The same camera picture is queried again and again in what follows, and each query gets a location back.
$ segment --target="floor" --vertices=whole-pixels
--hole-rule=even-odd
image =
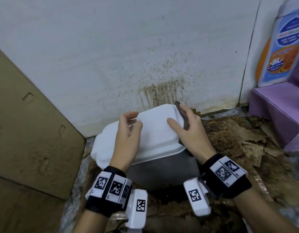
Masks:
[[[210,120],[212,118],[231,115],[245,116],[246,113],[244,113],[240,108],[235,108],[223,113],[203,117],[203,120]],[[72,229],[74,227],[78,210],[81,204],[81,197],[83,194],[86,173],[91,159],[89,154],[91,152],[93,142],[94,138],[89,138],[87,140],[83,155],[83,161],[75,180],[72,194],[65,204],[65,211],[62,217],[61,227],[59,231],[60,233],[70,233],[72,232]],[[299,152],[296,152],[293,155],[294,157],[291,157],[290,160],[295,165],[294,177],[295,179],[299,180]],[[168,193],[164,193],[161,194],[161,196],[157,197],[155,196],[155,193],[151,193],[150,198],[152,199],[149,198],[149,205],[150,201],[155,202],[157,200],[160,201],[160,204],[162,204],[162,201],[167,201],[167,204],[162,205],[162,208],[160,208],[159,211],[151,206],[148,207],[148,212],[150,213],[148,214],[146,226],[143,229],[144,232],[220,232],[220,229],[216,229],[216,225],[219,224],[214,220],[208,221],[207,225],[200,224],[200,222],[204,219],[200,219],[194,216],[194,214],[191,212],[189,203],[187,203],[188,201],[185,202],[183,200],[171,199],[165,200],[163,196],[170,195],[168,195]],[[233,229],[229,229],[231,232],[243,232],[243,229],[245,229],[244,222],[241,220],[241,217],[233,211],[232,206],[229,206],[229,202],[224,202],[223,205],[221,205],[222,203],[214,204],[220,206],[221,211],[228,211],[228,215],[234,223],[233,226],[236,226]],[[286,216],[296,226],[299,227],[299,206],[280,208],[279,211],[282,215]],[[124,217],[124,214],[114,216],[113,220],[109,221],[108,228],[114,229],[120,222],[120,220],[124,219]]]

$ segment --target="container lid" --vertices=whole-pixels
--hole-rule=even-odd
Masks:
[[[163,158],[182,152],[185,147],[178,143],[178,135],[167,124],[173,118],[184,126],[184,120],[175,105],[165,104],[139,113],[137,120],[143,123],[139,152],[134,164]],[[105,168],[112,158],[118,121],[107,125],[95,141],[91,157]]]

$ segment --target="forearm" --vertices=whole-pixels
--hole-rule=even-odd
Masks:
[[[73,233],[104,233],[108,218],[85,210]]]
[[[270,207],[253,188],[242,192],[233,201],[253,232],[299,232],[294,224]]]

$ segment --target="cardboard panel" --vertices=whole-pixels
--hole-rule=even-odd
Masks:
[[[64,201],[0,179],[0,233],[57,232]]]
[[[84,138],[0,51],[0,176],[69,197]]]

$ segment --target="brown splatter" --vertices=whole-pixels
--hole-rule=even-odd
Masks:
[[[148,103],[149,109],[163,105],[174,104],[175,101],[183,101],[184,80],[172,79],[168,82],[161,82],[157,85],[140,89],[141,103],[147,109],[144,102]]]

